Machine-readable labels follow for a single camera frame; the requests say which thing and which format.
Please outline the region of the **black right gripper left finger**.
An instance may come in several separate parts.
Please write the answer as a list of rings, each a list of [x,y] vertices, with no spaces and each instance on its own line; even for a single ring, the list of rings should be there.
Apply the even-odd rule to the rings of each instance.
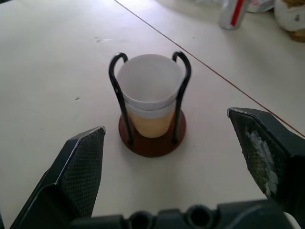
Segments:
[[[68,229],[92,216],[102,177],[106,130],[99,126],[66,141],[14,220],[13,229]]]

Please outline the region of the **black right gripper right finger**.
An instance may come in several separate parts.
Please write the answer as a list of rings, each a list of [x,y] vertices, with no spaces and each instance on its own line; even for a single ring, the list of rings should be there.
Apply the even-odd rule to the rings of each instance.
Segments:
[[[268,112],[227,110],[248,170],[260,190],[285,212],[305,212],[305,140]]]

